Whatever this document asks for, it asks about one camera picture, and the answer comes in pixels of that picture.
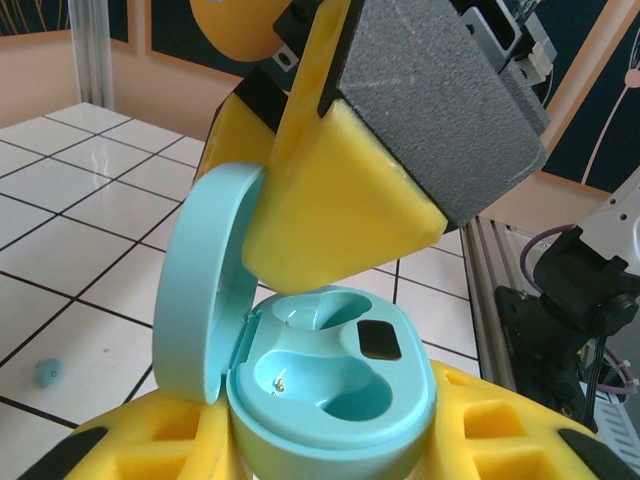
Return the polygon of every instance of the yellow foam holder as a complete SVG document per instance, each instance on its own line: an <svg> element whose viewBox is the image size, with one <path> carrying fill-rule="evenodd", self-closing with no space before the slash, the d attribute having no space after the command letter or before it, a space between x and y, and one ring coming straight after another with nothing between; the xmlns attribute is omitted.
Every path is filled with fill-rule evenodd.
<svg viewBox="0 0 640 480"><path fill-rule="evenodd" d="M226 396L200 404L160 391L83 424L107 434L66 480L245 480Z"/></svg>
<svg viewBox="0 0 640 480"><path fill-rule="evenodd" d="M222 163L267 163L274 139L275 133L232 93L213 121L196 181Z"/></svg>
<svg viewBox="0 0 640 480"><path fill-rule="evenodd" d="M573 420L453 367L431 362L438 403L411 480L597 480L558 434Z"/></svg>
<svg viewBox="0 0 640 480"><path fill-rule="evenodd" d="M243 246L278 292L336 282L438 241L447 220L349 105L318 103L350 0L319 7Z"/></svg>
<svg viewBox="0 0 640 480"><path fill-rule="evenodd" d="M190 0L190 3L207 40L233 60L258 62L282 46L273 23L289 0Z"/></svg>

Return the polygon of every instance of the floor tile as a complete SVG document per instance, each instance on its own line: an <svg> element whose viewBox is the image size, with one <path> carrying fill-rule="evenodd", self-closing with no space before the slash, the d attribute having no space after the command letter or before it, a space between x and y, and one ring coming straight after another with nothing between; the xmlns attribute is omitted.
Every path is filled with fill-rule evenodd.
<svg viewBox="0 0 640 480"><path fill-rule="evenodd" d="M60 212L108 179L46 158L0 179L0 192Z"/></svg>
<svg viewBox="0 0 640 480"><path fill-rule="evenodd" d="M143 243L151 245L152 247L161 248L166 252L169 247L169 240L171 240L171 234L173 233L173 227L176 225L181 210L182 207L169 215L164 222L158 225L155 230L143 240Z"/></svg>
<svg viewBox="0 0 640 480"><path fill-rule="evenodd" d="M128 240L58 217L0 252L0 270L76 295L130 246Z"/></svg>
<svg viewBox="0 0 640 480"><path fill-rule="evenodd" d="M46 116L94 133L103 132L129 119L129 117L90 103L80 103L57 112L48 113Z"/></svg>
<svg viewBox="0 0 640 480"><path fill-rule="evenodd" d="M358 288L393 302L395 278L377 270L367 270L366 272L336 282L334 285Z"/></svg>
<svg viewBox="0 0 640 480"><path fill-rule="evenodd" d="M462 239L460 238L460 233L460 230L454 230L453 232L444 234L434 247L462 256Z"/></svg>
<svg viewBox="0 0 640 480"><path fill-rule="evenodd" d="M114 182L80 202L65 216L135 240L146 235L176 202Z"/></svg>
<svg viewBox="0 0 640 480"><path fill-rule="evenodd" d="M434 347L433 345L427 345L426 343L423 343L423 345L427 351L429 360L437 360L439 362L446 363L447 365L451 365L458 370L467 372L470 375L480 377L480 364L477 360L471 360L470 358L448 352L441 348Z"/></svg>
<svg viewBox="0 0 640 480"><path fill-rule="evenodd" d="M400 260L400 276L469 298L464 259L426 248Z"/></svg>
<svg viewBox="0 0 640 480"><path fill-rule="evenodd" d="M0 275L0 361L69 300Z"/></svg>
<svg viewBox="0 0 640 480"><path fill-rule="evenodd" d="M82 299L151 325L163 261L164 253L136 245Z"/></svg>
<svg viewBox="0 0 640 480"><path fill-rule="evenodd" d="M54 158L115 178L149 158L149 155L148 152L107 138L93 137L55 154Z"/></svg>
<svg viewBox="0 0 640 480"><path fill-rule="evenodd" d="M90 133L83 130L42 117L0 130L0 140L34 150L43 155L51 155L90 136Z"/></svg>
<svg viewBox="0 0 640 480"><path fill-rule="evenodd" d="M396 274L396 265L398 265L398 261L394 260L393 262L385 263L384 265L380 265L378 268L380 270L384 270L388 273Z"/></svg>
<svg viewBox="0 0 640 480"><path fill-rule="evenodd" d="M132 120L105 132L103 136L156 153L178 140L181 135L140 120Z"/></svg>
<svg viewBox="0 0 640 480"><path fill-rule="evenodd" d="M409 315L423 340L477 356L471 304L467 300L400 279L397 305Z"/></svg>
<svg viewBox="0 0 640 480"><path fill-rule="evenodd" d="M42 155L0 142L0 177L35 162Z"/></svg>
<svg viewBox="0 0 640 480"><path fill-rule="evenodd" d="M2 478L13 480L26 472L71 429L0 404L0 466Z"/></svg>
<svg viewBox="0 0 640 480"><path fill-rule="evenodd" d="M120 181L175 200L184 200L195 170L162 157L153 157L124 175Z"/></svg>
<svg viewBox="0 0 640 480"><path fill-rule="evenodd" d="M157 390L157 389L158 389L158 384L156 383L156 377L153 374L153 370L151 370L151 373L147 376L145 381L142 382L142 385L140 385L140 388L138 389L136 394L133 396L133 398L134 399L140 398L143 395L146 395L147 393L153 392L154 390Z"/></svg>
<svg viewBox="0 0 640 480"><path fill-rule="evenodd" d="M38 388L33 371L46 358L62 372ZM83 423L120 405L150 363L150 329L76 303L0 369L0 394Z"/></svg>
<svg viewBox="0 0 640 480"><path fill-rule="evenodd" d="M185 137L164 150L162 156L197 167L200 163L203 149L204 142L195 138Z"/></svg>
<svg viewBox="0 0 640 480"><path fill-rule="evenodd" d="M52 216L52 213L0 196L0 248Z"/></svg>

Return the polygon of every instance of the earbud case lid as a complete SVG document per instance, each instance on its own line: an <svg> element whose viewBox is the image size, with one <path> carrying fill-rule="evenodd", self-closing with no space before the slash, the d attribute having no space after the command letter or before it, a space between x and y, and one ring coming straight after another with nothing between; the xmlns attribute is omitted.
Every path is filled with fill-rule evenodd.
<svg viewBox="0 0 640 480"><path fill-rule="evenodd" d="M263 167L226 163L193 187L169 242L156 297L153 367L165 392L215 403L257 288L242 243Z"/></svg>

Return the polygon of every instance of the small blue ball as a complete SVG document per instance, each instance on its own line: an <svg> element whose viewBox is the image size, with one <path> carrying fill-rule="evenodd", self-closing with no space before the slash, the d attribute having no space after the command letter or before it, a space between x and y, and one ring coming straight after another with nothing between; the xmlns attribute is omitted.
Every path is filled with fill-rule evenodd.
<svg viewBox="0 0 640 480"><path fill-rule="evenodd" d="M62 362L57 358L47 358L36 364L33 380L40 388L47 388L58 380L61 373Z"/></svg>

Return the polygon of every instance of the black grout line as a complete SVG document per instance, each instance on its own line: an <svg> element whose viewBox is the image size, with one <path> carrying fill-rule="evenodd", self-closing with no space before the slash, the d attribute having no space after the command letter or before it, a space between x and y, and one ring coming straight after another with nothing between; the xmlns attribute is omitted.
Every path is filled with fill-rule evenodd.
<svg viewBox="0 0 640 480"><path fill-rule="evenodd" d="M33 162L31 162L31 163L28 163L28 164L26 164L26 165L23 165L22 167L16 168L15 170L11 170L10 172L5 173L4 175L0 175L0 180L2 180L2 179L3 179L3 178L5 178L5 177L8 177L8 176L10 176L10 175L13 175L14 173L18 173L20 170L24 170L24 169L25 169L25 168L27 168L27 167L30 167L30 166L32 166L32 165L35 165L36 163L40 163L42 160L45 160L46 158L48 158L48 157L42 157L42 158L39 158L39 159L37 159L37 160L34 160L34 161L33 161Z"/></svg>
<svg viewBox="0 0 640 480"><path fill-rule="evenodd" d="M108 313L109 315L113 315L114 317L118 317L118 318L121 318L122 320L127 320L131 323L140 325L141 327L153 329L151 325L149 325L146 322L143 322L142 320L138 320L136 318L130 317L129 315L125 315L124 313L116 312L115 310L111 310L110 308L101 307L97 303L88 302L87 300L84 300L82 298L76 299L76 303L85 305L87 307L95 308L96 310L100 310L101 312Z"/></svg>
<svg viewBox="0 0 640 480"><path fill-rule="evenodd" d="M61 160L59 158L51 158L51 160L53 160L55 162L62 163L63 165L67 165L69 167L77 168L78 170L82 170L83 172L92 173L92 174L94 174L94 175L96 175L98 177L108 178L109 180L113 180L114 178L116 178L116 177L110 177L109 175L105 175L104 173L96 172L95 170L90 170L88 168L81 167L80 165L76 165L75 163L67 162L66 160Z"/></svg>
<svg viewBox="0 0 640 480"><path fill-rule="evenodd" d="M46 225L47 223L51 222L54 218L58 218L58 216L54 214L54 215L51 216L51 218L47 218L44 222L36 225L31 230L26 231L25 233L23 233L22 235L18 236L17 238L14 238L13 240L11 240L9 243L4 245L3 247L0 247L0 252L6 250L7 248L11 247L12 245L15 245L20 240L22 240L24 237L26 237L28 235L31 235L33 232L38 230L40 227L42 227L42 226Z"/></svg>
<svg viewBox="0 0 640 480"><path fill-rule="evenodd" d="M398 278L400 278L400 259L396 260L396 274L394 275L394 280L393 280L393 304L394 305L398 301L398 283L399 283Z"/></svg>
<svg viewBox="0 0 640 480"><path fill-rule="evenodd" d="M96 230L99 230L104 233L108 233L110 235L113 235L114 237L122 238L123 240L129 240L130 242L136 241L135 238L127 237L126 235L112 232L111 230L107 230L106 228L103 228L103 227L98 227L97 225L92 225L90 223L85 222L84 220L78 220L77 218L69 217L67 215L62 215L62 214L60 214L59 216L60 218L64 218L65 220L71 220L72 222L79 223L80 225L84 225L85 227L95 228Z"/></svg>
<svg viewBox="0 0 640 480"><path fill-rule="evenodd" d="M27 285L39 288L41 290L45 290L45 291L47 291L49 293L53 293L55 295L59 295L61 297L66 298L67 300L73 300L73 295L69 295L68 293L64 293L64 292L61 292L59 290L55 290L55 289L53 289L51 287L47 287L46 285L41 285L41 284L33 282L31 280L27 280L26 278L19 277L17 275L14 275L13 273L9 273L9 272L5 272L5 271L0 270L0 275L2 275L4 277L7 277L7 278L10 278L12 280L16 280L18 282L26 283Z"/></svg>
<svg viewBox="0 0 640 480"><path fill-rule="evenodd" d="M152 152L152 151L150 151L150 150L147 150L146 148L138 147L138 146L136 146L136 145L131 145L130 143L124 143L123 141L118 140L118 139L116 139L116 138L103 137L103 136L102 136L102 134L98 135L98 137L100 137L100 138L104 138L105 140L110 140L110 141L112 141L112 142L119 143L120 145L124 145L125 147L135 148L136 150L140 150L141 152L148 153L148 154L150 154L150 155L157 155L157 153L154 153L154 152Z"/></svg>
<svg viewBox="0 0 640 480"><path fill-rule="evenodd" d="M178 203L176 204L176 206L175 206L175 207L173 207L173 208L169 211L169 213L167 213L164 217L162 217L162 219L161 219L158 223L156 223L156 224L151 228L151 230L149 230L149 231L148 231L147 233L145 233L142 237L140 237L140 240L138 240L138 243L139 243L139 244L142 244L142 242L144 242L144 239L145 239L145 238L147 238L149 235L151 235L151 233L152 233L156 228L158 228L158 227L159 227L159 226L160 226L160 225L161 225L161 224L162 224L162 223L163 223L167 218L169 218L171 215L173 215L173 214L176 212L176 210L178 210L178 209L182 206L182 204L183 204L183 203L184 203L184 200L183 200L182 202L178 202Z"/></svg>
<svg viewBox="0 0 640 480"><path fill-rule="evenodd" d="M70 428L75 430L78 428L78 424L74 422L70 422L69 420L65 420L64 418L60 418L56 415L52 415L51 413L43 412L37 408L33 408L29 405L25 405L24 403L16 402L15 400L11 400L5 396L0 395L0 403L4 403L5 405L9 405L10 407L16 408L18 410L22 410L26 413L31 413L37 417L43 418L45 420L49 420L50 422L57 423L58 425L62 425L63 427Z"/></svg>
<svg viewBox="0 0 640 480"><path fill-rule="evenodd" d="M382 269L381 269L381 268L379 268L379 267L374 267L374 268L372 268L372 270L377 270L378 272L386 273L387 275L391 275L392 277L395 277L395 276L396 276L396 274L395 274L395 273L393 273L393 272L388 272L388 271L386 271L386 270L382 270Z"/></svg>
<svg viewBox="0 0 640 480"><path fill-rule="evenodd" d="M13 357L15 357L20 350L22 350L24 347L26 347L31 340L33 340L34 338L36 338L40 332L42 332L45 328L47 328L56 318L58 318L60 315L62 315L62 313L69 308L71 305L73 304L73 300L69 300L60 310L58 310L49 320L47 320L46 322L44 322L42 325L40 325L40 327L38 327L36 329L35 332L33 332L31 335L29 335L26 340L24 340L20 345L18 345L16 348L14 348L7 356L5 356L2 361L0 361L0 368L2 368L4 365L6 365L6 363L11 360Z"/></svg>
<svg viewBox="0 0 640 480"><path fill-rule="evenodd" d="M157 193L157 192L153 192L151 190L147 190L146 188L139 187L139 186L133 185L131 183L123 182L122 180L117 180L117 182L121 183L122 185L126 185L128 187L137 188L138 190L142 190L143 192L151 193L152 195L157 195L158 197L162 197L162 198L165 198L167 200L171 200L173 202L181 202L182 201L182 200L178 200L176 198L168 197L167 195L163 195L162 193Z"/></svg>
<svg viewBox="0 0 640 480"><path fill-rule="evenodd" d="M438 250L439 252L443 252L443 253L448 253L449 255L453 255L454 257L458 257L458 258L464 258L462 255L458 255L457 253L453 253L450 252L449 250L445 250L443 248L440 247L429 247L429 248L433 248L434 250Z"/></svg>
<svg viewBox="0 0 640 480"><path fill-rule="evenodd" d="M194 167L193 165L189 165L188 163L185 163L185 162L181 162L180 160L176 160L175 158L165 157L164 155L160 155L160 154L158 154L158 157L164 160L169 160L170 162L178 163L180 165L184 165L185 167L189 167L189 168L193 168L194 170L197 170L197 167Z"/></svg>
<svg viewBox="0 0 640 480"><path fill-rule="evenodd" d="M167 253L166 250L160 248L160 247L154 247L153 245L149 245L148 243L142 243L140 242L140 245L142 245L143 247L147 247L150 248L151 250L155 250L157 252L161 252L161 253Z"/></svg>
<svg viewBox="0 0 640 480"><path fill-rule="evenodd" d="M156 156L156 155L157 155L157 156L160 156L160 157L165 158L165 159L167 159L167 160L172 160L172 159L171 159L171 158L163 157L162 155L160 155L160 153L161 153L161 152L164 152L164 151L165 151L166 149L168 149L169 147L172 147L173 145L175 145L176 143L178 143L178 142L179 142L180 140L182 140L183 138L187 138L187 136L186 136L186 135L180 135L180 134L178 134L178 135L180 135L180 138L178 138L177 140L174 140L173 142L169 143L168 145L166 145L166 146L162 147L162 148L161 148L160 150L158 150L157 152L152 152L151 150L147 150L146 148L138 147L138 146L136 146L136 145L131 145L130 143L125 143L125 142L123 142L123 141L121 141L121 140L117 140L117 139L115 139L115 138L111 138L111 137L103 137L103 136L102 136L102 133L100 133L100 134L99 134L99 135L97 135L97 136L102 137L102 138L106 138L107 140L111 140L111 141L116 142L116 143L119 143L120 145L126 145L127 147L135 148L135 149L137 149L137 150L142 150L143 152L150 153L151 155L154 155L154 156Z"/></svg>
<svg viewBox="0 0 640 480"><path fill-rule="evenodd" d="M133 390L131 390L131 392L129 392L129 395L127 395L127 398L124 399L124 402L122 402L123 404L129 403L131 400L133 400L133 397L135 397L136 393L138 393L138 390L140 390L140 387L142 386L142 384L149 377L149 375L151 375L152 369L153 369L153 365L149 365L149 368L147 368L147 370L142 374L142 377L140 377L140 380L138 380L138 383L136 383L133 386Z"/></svg>
<svg viewBox="0 0 640 480"><path fill-rule="evenodd" d="M14 200L14 201L16 201L16 202L24 203L25 205L29 205L30 207L37 208L37 209L39 209L39 210L44 210L45 212L52 213L53 215L56 215L56 214L58 213L58 212L56 212L55 210L50 210L50 209L48 209L48 208L41 207L40 205L36 205L35 203L28 202L28 201L26 201L26 200L23 200L23 199L18 198L18 197L14 197L14 196L9 195L9 194L7 194L7 193L2 193L2 192L0 192L0 196L1 196L1 197L9 198L9 199Z"/></svg>
<svg viewBox="0 0 640 480"><path fill-rule="evenodd" d="M425 287L425 288L428 288L430 290L434 290L436 292L444 293L445 295L449 295L450 297L458 298L460 300L464 300L465 302L469 301L468 298L464 298L464 297L462 297L460 295L457 295L455 293L447 292L446 290L440 290L439 288L432 287L431 285L426 285L424 283L418 282L417 280L412 280L410 278L403 277L402 275L400 275L399 278L402 279L402 280L406 280L407 282L411 282L411 283L415 283L416 285L420 285L421 287Z"/></svg>
<svg viewBox="0 0 640 480"><path fill-rule="evenodd" d="M7 145L11 145L12 147L16 147L19 148L21 150L26 150L27 152L30 153L35 153L36 155L39 155L41 157L48 157L49 155L47 155L46 153L42 153L42 152L37 152L36 150L31 150L29 147L23 147L21 145L18 145L16 143L10 142L8 140L0 140L0 142L2 143L6 143Z"/></svg>
<svg viewBox="0 0 640 480"><path fill-rule="evenodd" d="M139 187L139 186L137 186L137 185L133 185L133 184L131 184L131 183L123 182L122 180L120 180L120 178L124 177L126 174L128 174L128 173L129 173L129 172L131 172L132 170L135 170L136 168L138 168L139 166L141 166L143 163L146 163L148 160L151 160L153 157L155 157L155 155L151 155L151 156L149 156L149 157L145 158L145 159L144 159L144 160L142 160L140 163L137 163L137 164L136 164L136 165L134 165L133 167L131 167L131 168L129 168L129 169L127 169L127 170L125 170L125 171L124 171L124 172L122 172L120 175L117 175L117 176L115 176L115 177L110 177L110 176L105 175L105 174L103 174L103 173L95 172L95 171L93 171L93 170L89 170L88 168L84 168L84 167L81 167L81 166L79 166L79 165L74 165L73 163L69 163L69 162L66 162L66 161L64 161L64 160L60 160L59 158L51 158L50 160L53 160L53 161L56 161L56 162L62 163L62 164L64 164L64 165L68 165L69 167L74 167L74 168L77 168L77 169L82 170L82 171L84 171L84 172L92 173L92 174L97 175L97 176L99 176L99 177L102 177L102 178L106 178L106 179L108 179L108 180L111 180L111 181L109 182L109 184L114 183L114 182L117 182L117 183L119 183L119 184L126 185L127 187L135 188L135 189L137 189L137 190L141 190L141 191L143 191L143 192L150 193L151 195L155 195L156 197L164 198L164 199L166 199L166 200L171 200L172 202L178 202L179 200L176 200L175 198L168 197L168 196L166 196L166 195L164 195L164 194L162 194L162 193L154 192L153 190L147 190L146 188L142 188L142 187Z"/></svg>
<svg viewBox="0 0 640 480"><path fill-rule="evenodd" d="M91 131L91 130L87 130L86 128L83 128L83 127L78 127L77 125L72 125L72 124L70 124L70 123L63 122L62 120L58 120L57 118L49 117L48 115L49 115L49 114L42 115L42 116L43 116L44 118L46 118L47 120L51 120L52 122L60 123L60 124L62 124L62 125L66 125L67 127L75 128L75 129L77 129L77 130L82 130L83 132L91 133L91 134L93 134L93 135L100 135L100 134L102 134L102 133L108 132L109 130L113 130L114 128L118 128L119 126L124 125L125 123L129 123L131 120L133 120L133 118L131 118L131 117L127 117L127 119L126 119L126 120L123 120L122 122L120 122L120 123L118 123L118 124L116 124L116 125L113 125L113 126L111 126L111 127L107 128L107 129L105 129L105 130L100 130L99 132L94 132L94 131Z"/></svg>
<svg viewBox="0 0 640 480"><path fill-rule="evenodd" d="M453 349L448 348L448 347L443 347L442 345L438 345L437 343L427 342L426 340L422 340L422 343L424 343L425 345L430 345L432 347L439 348L440 350L444 350L445 352L449 352L449 353L453 353L455 355L459 355L459 356L464 357L464 358L466 358L468 360L474 360L474 361L480 363L479 360L476 357L472 357L471 355L467 355L466 353L458 352L458 351L453 350Z"/></svg>

